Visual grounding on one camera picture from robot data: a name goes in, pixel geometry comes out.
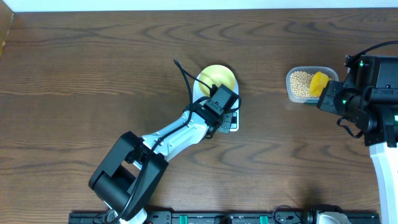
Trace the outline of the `yellow measuring scoop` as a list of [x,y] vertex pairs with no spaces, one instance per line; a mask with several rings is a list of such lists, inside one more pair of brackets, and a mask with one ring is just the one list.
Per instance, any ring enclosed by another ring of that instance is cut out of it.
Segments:
[[322,72],[317,72],[314,74],[310,82],[309,94],[311,96],[319,97],[329,81],[330,78],[328,75]]

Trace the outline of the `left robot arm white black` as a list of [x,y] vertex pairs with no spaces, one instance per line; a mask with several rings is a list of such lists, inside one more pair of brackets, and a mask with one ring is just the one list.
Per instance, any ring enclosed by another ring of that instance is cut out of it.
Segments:
[[105,223],[144,223],[144,210],[169,162],[203,139],[210,139],[233,117],[241,98],[225,85],[210,96],[191,100],[178,120],[152,134],[128,131],[115,142],[91,176],[88,186],[115,214]]

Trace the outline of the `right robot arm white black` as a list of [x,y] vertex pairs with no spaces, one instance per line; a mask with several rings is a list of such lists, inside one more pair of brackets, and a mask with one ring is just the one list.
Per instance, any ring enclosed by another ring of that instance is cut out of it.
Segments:
[[343,82],[329,81],[317,104],[352,122],[376,171],[381,221],[397,223],[397,57],[361,53],[346,58]]

